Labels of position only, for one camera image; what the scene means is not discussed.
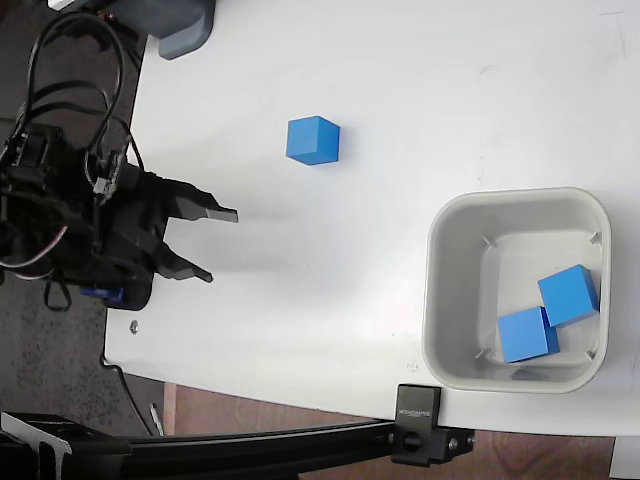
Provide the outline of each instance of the wooden floor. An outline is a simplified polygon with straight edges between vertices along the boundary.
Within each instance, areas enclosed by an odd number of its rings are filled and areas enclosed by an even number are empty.
[[[167,433],[244,433],[354,420],[335,413],[168,385]],[[613,438],[478,432],[475,450],[429,469],[394,465],[383,458],[302,475],[308,480],[581,479],[609,478]]]

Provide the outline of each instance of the robotic arm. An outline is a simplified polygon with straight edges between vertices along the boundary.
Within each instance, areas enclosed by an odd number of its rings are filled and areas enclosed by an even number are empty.
[[[112,99],[84,81],[34,91],[41,47],[65,28],[82,25],[99,28],[117,53],[119,71]],[[67,285],[80,286],[83,293],[102,298],[108,307],[139,310],[149,299],[156,272],[176,280],[198,277],[211,282],[211,273],[178,256],[163,242],[168,219],[238,221],[237,212],[221,207],[211,194],[144,171],[129,127],[113,116],[122,86],[122,58],[122,45],[103,20],[84,12],[60,15],[34,45],[27,101],[18,120],[0,119],[0,141],[4,141],[0,154],[0,272],[46,281],[44,301],[52,310],[70,307]],[[105,110],[69,102],[37,105],[51,93],[75,88],[101,92]],[[72,147],[60,127],[34,122],[59,109],[102,117],[86,147]],[[103,152],[102,137],[114,122],[127,133],[127,141],[119,150]],[[138,166],[127,160],[129,143]],[[51,305],[53,283],[60,286],[67,304]]]

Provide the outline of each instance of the white table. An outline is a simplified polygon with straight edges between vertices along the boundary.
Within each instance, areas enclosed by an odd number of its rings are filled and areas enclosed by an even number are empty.
[[[239,211],[172,221],[215,281],[156,277],[111,310],[107,357],[146,377],[393,418],[421,353],[426,235],[465,192],[577,186],[613,228],[611,329],[567,395],[448,390],[440,423],[640,435],[640,2],[219,0],[167,62],[150,40],[133,117],[148,168]],[[340,162],[285,157],[287,122],[342,127]],[[139,322],[132,335],[129,324]]]

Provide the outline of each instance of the blue cube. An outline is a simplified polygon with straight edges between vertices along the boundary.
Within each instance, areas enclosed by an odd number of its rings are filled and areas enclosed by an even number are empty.
[[[556,329],[549,325],[543,307],[500,317],[498,326],[504,359],[509,363],[560,351]]]
[[[538,286],[552,327],[571,325],[600,310],[591,272],[582,265],[540,280]]]
[[[338,161],[340,127],[322,117],[289,122],[287,157],[305,165]]]

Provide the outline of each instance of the black cable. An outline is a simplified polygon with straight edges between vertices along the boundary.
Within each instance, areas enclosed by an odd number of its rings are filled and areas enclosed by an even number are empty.
[[[114,52],[116,54],[116,60],[118,62],[118,69],[116,71],[116,86],[115,86],[111,101],[109,102],[109,107],[105,112],[103,112],[104,115],[102,117],[102,121],[100,122],[94,135],[91,137],[91,140],[87,145],[87,150],[85,153],[85,163],[84,163],[85,176],[87,177],[87,181],[91,185],[94,185],[95,181],[91,178],[91,174],[89,172],[89,154],[91,150],[97,145],[97,143],[99,142],[99,140],[102,138],[102,136],[106,131],[106,127],[109,122],[109,119],[113,115],[113,111],[118,103],[118,100],[120,99],[123,77],[125,74],[124,49],[122,47],[122,43],[120,42],[120,39],[118,38],[118,35],[114,32],[113,28],[111,28],[111,26],[109,26],[106,22],[104,22],[100,18],[87,12],[70,12],[70,13],[65,13],[56,17],[53,21],[49,22],[49,24],[44,28],[43,32],[40,34],[35,44],[33,45],[33,49],[31,50],[31,58],[29,59],[29,69],[28,69],[28,75],[27,75],[27,99],[25,101],[24,114],[16,126],[13,137],[15,138],[21,135],[26,125],[34,118],[32,116],[32,112],[33,112],[33,104],[35,103],[35,100],[34,100],[35,73],[36,73],[38,58],[40,56],[40,51],[43,45],[47,42],[47,39],[51,35],[51,32],[57,29],[56,33],[60,33],[65,29],[65,27],[68,27],[70,23],[75,24],[78,21],[92,22],[100,26],[100,28],[102,28],[106,32],[107,36],[111,40],[112,46],[114,48]]]
[[[104,355],[106,346],[107,346],[107,324],[105,321],[104,339],[102,341],[102,353],[100,354],[100,366],[105,370],[115,370],[118,373],[118,377],[120,378],[120,383],[122,384],[122,388],[124,389],[124,392],[127,394],[127,399],[131,404],[131,408],[133,408],[133,411],[135,412],[136,417],[138,417],[138,420],[140,420],[140,423],[142,424],[144,429],[147,431],[147,434],[153,436],[153,432],[151,431],[151,428],[149,428],[149,424],[147,424],[146,420],[142,416],[142,413],[138,408],[138,404],[133,398],[133,394],[131,393],[131,390],[129,390],[129,384],[127,383],[127,379],[124,376],[124,372],[122,371],[122,368],[120,368],[120,365],[116,365],[115,363],[107,363],[107,359]]]
[[[77,105],[71,102],[52,102],[37,107],[32,112],[32,117],[36,118],[40,115],[44,115],[45,113],[52,112],[54,110],[70,110],[72,112],[85,113],[87,115],[102,115],[102,111],[95,110],[93,108],[83,107],[81,105]],[[118,122],[118,124],[122,127],[122,129],[126,132],[128,136],[128,141],[131,141],[131,147],[133,148],[133,152],[136,155],[136,160],[138,162],[138,166],[140,170],[144,171],[144,162],[142,161],[142,156],[140,155],[140,151],[138,150],[138,145],[136,144],[135,139],[133,138],[133,134],[131,133],[131,129],[127,122],[125,122],[122,118],[114,116],[113,120]]]
[[[104,89],[100,88],[95,83],[89,82],[86,80],[67,80],[64,82],[52,83],[36,91],[34,94],[33,101],[34,103],[38,103],[40,100],[42,100],[43,98],[53,93],[58,93],[58,92],[63,92],[66,90],[73,90],[73,89],[86,89],[86,90],[91,90],[99,93],[102,96],[102,103],[104,105],[105,110],[109,108],[109,95],[107,94],[107,92]],[[25,104],[23,103],[20,106],[20,109],[18,110],[18,119],[20,119],[20,117],[24,115],[24,109],[25,109]],[[96,149],[98,152],[98,156],[103,157],[102,138],[98,140]]]

